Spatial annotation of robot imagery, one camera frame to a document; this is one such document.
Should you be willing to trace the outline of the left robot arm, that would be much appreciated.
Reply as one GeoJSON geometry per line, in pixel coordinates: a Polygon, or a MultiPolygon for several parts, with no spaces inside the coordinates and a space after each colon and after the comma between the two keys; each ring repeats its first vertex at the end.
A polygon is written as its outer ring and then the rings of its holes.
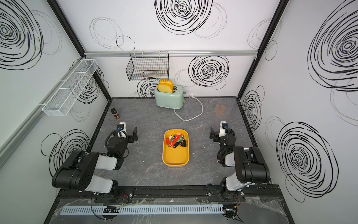
{"type": "Polygon", "coordinates": [[[119,197],[120,191],[115,180],[95,175],[96,170],[120,170],[129,153],[128,144],[138,140],[138,128],[132,134],[121,122],[105,139],[106,153],[73,152],[55,172],[52,186],[55,188],[88,191],[119,197]]]}

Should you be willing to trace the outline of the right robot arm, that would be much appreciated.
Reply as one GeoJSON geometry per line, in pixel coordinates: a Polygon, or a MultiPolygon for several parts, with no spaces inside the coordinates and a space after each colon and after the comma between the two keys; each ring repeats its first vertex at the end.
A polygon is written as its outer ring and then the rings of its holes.
{"type": "Polygon", "coordinates": [[[242,147],[236,145],[236,136],[227,122],[220,122],[219,131],[210,128],[210,139],[219,143],[217,162],[235,172],[223,178],[220,194],[238,192],[252,185],[270,183],[270,171],[258,147],[242,147]]]}

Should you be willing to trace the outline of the black tag key in box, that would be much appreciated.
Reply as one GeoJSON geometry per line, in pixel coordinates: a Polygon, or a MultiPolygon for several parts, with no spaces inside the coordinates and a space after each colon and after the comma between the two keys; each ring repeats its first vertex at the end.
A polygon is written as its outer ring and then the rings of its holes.
{"type": "Polygon", "coordinates": [[[180,143],[180,146],[181,146],[181,147],[186,147],[186,146],[187,146],[186,141],[185,141],[185,140],[183,140],[183,141],[180,143]]]}

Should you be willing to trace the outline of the yellow plastic storage box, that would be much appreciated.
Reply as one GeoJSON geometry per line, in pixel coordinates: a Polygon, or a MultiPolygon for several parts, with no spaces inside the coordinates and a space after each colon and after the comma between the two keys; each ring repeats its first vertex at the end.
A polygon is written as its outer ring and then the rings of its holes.
{"type": "Polygon", "coordinates": [[[189,150],[189,135],[188,132],[183,129],[170,129],[165,132],[163,139],[162,161],[169,167],[184,167],[187,165],[190,159],[189,150]],[[187,146],[177,146],[173,148],[174,144],[168,145],[166,139],[170,135],[176,136],[176,142],[186,141],[187,146]]]}

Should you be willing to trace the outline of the small brown spice bottle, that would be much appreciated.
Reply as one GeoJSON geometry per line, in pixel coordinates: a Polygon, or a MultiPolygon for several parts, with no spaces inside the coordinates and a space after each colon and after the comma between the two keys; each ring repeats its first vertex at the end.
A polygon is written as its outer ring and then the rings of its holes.
{"type": "Polygon", "coordinates": [[[114,116],[115,120],[120,121],[121,117],[116,108],[112,108],[111,113],[114,116]]]}

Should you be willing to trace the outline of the red tag white label key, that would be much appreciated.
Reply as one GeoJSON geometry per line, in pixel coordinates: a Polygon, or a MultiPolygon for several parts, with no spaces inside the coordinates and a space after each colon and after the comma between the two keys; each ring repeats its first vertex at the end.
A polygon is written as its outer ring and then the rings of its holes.
{"type": "Polygon", "coordinates": [[[175,135],[170,135],[167,139],[166,139],[166,143],[168,145],[171,145],[171,144],[175,144],[176,143],[176,136],[175,135]]]}

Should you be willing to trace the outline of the mint green toaster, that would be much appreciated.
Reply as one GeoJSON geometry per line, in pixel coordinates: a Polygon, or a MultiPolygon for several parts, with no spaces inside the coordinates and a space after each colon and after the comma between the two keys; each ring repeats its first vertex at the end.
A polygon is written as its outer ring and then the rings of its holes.
{"type": "Polygon", "coordinates": [[[156,105],[169,109],[181,109],[184,105],[184,91],[179,85],[174,85],[174,93],[160,92],[155,90],[156,105]]]}

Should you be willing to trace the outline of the yellow toast slice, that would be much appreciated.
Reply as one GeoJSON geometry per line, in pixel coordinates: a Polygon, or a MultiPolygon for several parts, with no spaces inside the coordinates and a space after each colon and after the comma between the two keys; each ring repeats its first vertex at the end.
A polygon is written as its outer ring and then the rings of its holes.
{"type": "Polygon", "coordinates": [[[161,79],[158,84],[158,91],[163,93],[173,93],[174,86],[171,80],[161,79]]]}

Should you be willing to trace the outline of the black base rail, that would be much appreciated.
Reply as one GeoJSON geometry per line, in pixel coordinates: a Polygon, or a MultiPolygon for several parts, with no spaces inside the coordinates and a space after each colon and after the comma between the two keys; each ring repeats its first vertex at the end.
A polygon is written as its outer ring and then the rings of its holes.
{"type": "Polygon", "coordinates": [[[283,199],[276,184],[253,185],[234,193],[220,185],[180,186],[119,186],[114,195],[78,190],[60,190],[56,201],[61,199],[94,199],[102,203],[132,203],[144,198],[198,198],[209,202],[244,202],[248,197],[278,197],[283,199]]]}

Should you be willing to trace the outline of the white mesh wall shelf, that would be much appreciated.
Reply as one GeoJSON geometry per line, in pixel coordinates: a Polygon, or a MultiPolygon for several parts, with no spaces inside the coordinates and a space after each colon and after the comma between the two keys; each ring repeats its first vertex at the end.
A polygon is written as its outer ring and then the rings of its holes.
{"type": "Polygon", "coordinates": [[[52,117],[66,116],[76,102],[93,103],[99,94],[98,84],[93,78],[97,69],[94,59],[77,62],[42,111],[52,117]]]}

